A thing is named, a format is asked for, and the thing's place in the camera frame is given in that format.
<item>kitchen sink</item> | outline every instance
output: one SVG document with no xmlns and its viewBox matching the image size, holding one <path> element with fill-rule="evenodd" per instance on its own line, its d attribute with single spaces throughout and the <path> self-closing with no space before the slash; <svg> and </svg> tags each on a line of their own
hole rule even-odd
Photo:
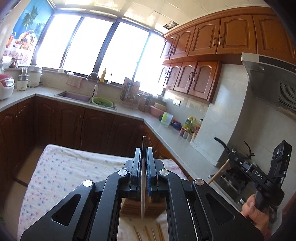
<svg viewBox="0 0 296 241">
<path fill-rule="evenodd" d="M 91 98 L 89 96 L 71 93 L 68 91 L 62 92 L 61 94 L 58 94 L 57 96 L 68 98 L 68 99 L 74 99 L 74 100 L 78 100 L 78 101 L 85 102 L 85 103 L 88 103 L 91 100 Z"/>
<path fill-rule="evenodd" d="M 68 91 L 64 91 L 64 92 L 62 92 L 62 93 L 60 93 L 60 94 L 58 94 L 56 96 L 62 97 L 62 98 L 65 98 L 65 99 L 72 99 L 72 100 L 77 100 L 77 101 L 81 101 L 81 102 L 84 102 L 84 103 L 93 104 L 91 102 L 91 97 L 86 96 L 86 95 L 77 94 L 77 93 L 68 92 Z M 106 109 L 116 110 L 115 104 L 114 104 L 113 107 L 106 107 L 106 106 L 97 105 L 97 104 L 93 104 L 93 105 L 96 105 L 96 106 L 98 106 L 100 108 L 106 108 Z"/>
</svg>

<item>window frame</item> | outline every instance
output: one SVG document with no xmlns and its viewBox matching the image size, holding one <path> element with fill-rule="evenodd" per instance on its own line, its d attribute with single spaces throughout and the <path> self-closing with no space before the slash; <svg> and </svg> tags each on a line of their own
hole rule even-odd
<svg viewBox="0 0 296 241">
<path fill-rule="evenodd" d="M 78 28 L 80 27 L 83 19 L 86 18 L 86 17 L 89 17 L 89 18 L 97 18 L 97 19 L 102 19 L 102 20 L 106 20 L 106 21 L 112 22 L 112 25 L 111 25 L 111 27 L 109 29 L 109 32 L 107 33 L 107 35 L 106 35 L 106 37 L 104 39 L 103 45 L 102 45 L 102 47 L 100 49 L 100 52 L 99 52 L 98 57 L 97 57 L 97 60 L 96 60 L 96 62 L 94 64 L 93 72 L 96 72 L 96 73 L 98 73 L 98 71 L 100 69 L 100 66 L 101 66 L 102 60 L 103 60 L 103 58 L 105 56 L 105 53 L 107 51 L 107 48 L 108 48 L 108 46 L 109 46 L 109 44 L 111 42 L 111 39 L 113 38 L 113 35 L 114 35 L 114 33 L 115 33 L 115 31 L 116 31 L 116 29 L 117 29 L 117 27 L 118 27 L 118 25 L 119 25 L 120 22 L 123 22 L 123 23 L 129 24 L 129 25 L 135 26 L 135 27 L 140 28 L 140 29 L 143 29 L 143 30 L 145 30 L 145 31 L 147 31 L 149 33 L 148 34 L 148 37 L 147 37 L 147 40 L 145 42 L 145 45 L 143 47 L 143 50 L 141 52 L 141 55 L 139 57 L 139 60 L 137 61 L 137 66 L 135 68 L 135 71 L 134 71 L 134 74 L 133 74 L 133 77 L 132 77 L 132 81 L 134 80 L 134 78 L 136 76 L 136 72 L 138 70 L 138 66 L 139 66 L 139 64 L 141 62 L 142 56 L 144 54 L 144 51 L 146 49 L 147 43 L 148 43 L 148 41 L 150 39 L 150 36 L 152 34 L 156 34 L 158 36 L 163 37 L 163 35 L 160 34 L 159 32 L 157 32 L 157 31 L 155 31 L 153 29 L 146 28 L 144 25 L 142 25 L 140 23 L 137 24 L 137 22 L 135 22 L 134 20 L 133 21 L 129 21 L 129 19 L 126 18 L 126 17 L 112 17 L 112 16 L 106 16 L 106 15 L 99 14 L 99 13 L 81 12 L 79 10 L 56 10 L 50 16 L 49 20 L 47 21 L 47 23 L 46 23 L 46 25 L 45 25 L 45 27 L 44 27 L 41 35 L 40 35 L 40 38 L 39 38 L 39 40 L 37 42 L 36 48 L 35 48 L 34 53 L 33 53 L 33 57 L 32 57 L 32 60 L 31 60 L 31 65 L 36 65 L 36 59 L 37 59 L 37 54 L 38 54 L 39 47 L 43 43 L 44 37 L 45 37 L 45 35 L 46 35 L 46 33 L 47 33 L 48 29 L 49 29 L 50 24 L 52 23 L 52 21 L 54 19 L 54 16 L 55 15 L 59 15 L 59 14 L 79 15 L 81 17 L 80 20 L 78 21 L 76 27 L 74 28 L 73 33 L 72 33 L 72 35 L 71 35 L 71 37 L 70 37 L 70 39 L 68 41 L 68 44 L 67 44 L 66 49 L 64 51 L 63 57 L 61 59 L 61 63 L 60 63 L 60 66 L 59 66 L 60 68 L 63 67 L 63 64 L 65 62 L 65 59 L 67 57 L 67 53 L 68 53 L 69 48 L 70 48 L 70 46 L 72 44 L 72 41 L 73 41 L 73 39 L 75 37 L 75 34 L 76 34 Z M 74 73 L 77 76 L 87 77 L 87 75 L 85 75 L 85 74 L 76 73 L 76 72 L 74 72 Z M 122 84 L 119 84 L 119 83 L 116 83 L 116 82 L 111 82 L 111 84 L 116 85 L 116 86 L 122 86 Z"/>
</svg>

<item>pink container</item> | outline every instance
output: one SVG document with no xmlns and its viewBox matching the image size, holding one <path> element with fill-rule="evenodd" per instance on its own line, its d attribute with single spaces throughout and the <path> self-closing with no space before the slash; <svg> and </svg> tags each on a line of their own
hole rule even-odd
<svg viewBox="0 0 296 241">
<path fill-rule="evenodd" d="M 163 115 L 164 111 L 161 109 L 156 108 L 153 105 L 150 105 L 150 113 L 155 117 L 159 117 L 159 115 Z"/>
</svg>

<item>countertop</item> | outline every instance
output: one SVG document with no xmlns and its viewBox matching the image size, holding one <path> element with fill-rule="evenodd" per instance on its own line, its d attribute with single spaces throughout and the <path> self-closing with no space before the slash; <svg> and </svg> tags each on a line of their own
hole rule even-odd
<svg viewBox="0 0 296 241">
<path fill-rule="evenodd" d="M 214 167 L 198 151 L 190 146 L 188 141 L 179 136 L 179 132 L 177 130 L 175 130 L 172 126 L 163 126 L 158 118 L 152 116 L 150 113 L 141 112 L 138 109 L 133 109 L 131 107 L 124 107 L 121 105 L 120 101 L 114 101 L 117 110 L 113 110 L 95 106 L 90 103 L 84 103 L 56 96 L 62 92 L 64 91 L 42 86 L 37 88 L 29 88 L 25 91 L 17 91 L 15 89 L 9 98 L 0 101 L 0 112 L 28 98 L 39 96 L 89 109 L 99 110 L 102 112 L 143 120 L 144 123 L 151 129 L 151 131 L 158 137 L 162 144 L 169 150 L 169 152 L 175 157 L 175 159 L 180 163 L 180 165 L 182 165 L 182 167 L 193 179 L 201 178 L 205 181 L 208 181 L 208 176 L 218 171 L 216 167 Z M 211 187 L 215 189 L 215 191 L 217 191 L 224 199 L 231 203 L 231 201 L 215 186 L 215 184 L 212 183 Z"/>
</svg>

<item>ceiling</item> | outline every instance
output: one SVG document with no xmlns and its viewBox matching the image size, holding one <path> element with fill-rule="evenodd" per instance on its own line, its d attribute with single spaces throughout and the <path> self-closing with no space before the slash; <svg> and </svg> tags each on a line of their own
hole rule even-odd
<svg viewBox="0 0 296 241">
<path fill-rule="evenodd" d="M 171 20 L 181 25 L 192 19 L 234 7 L 268 6 L 263 0 L 51 0 L 58 9 L 81 8 L 126 17 L 161 33 Z"/>
</svg>

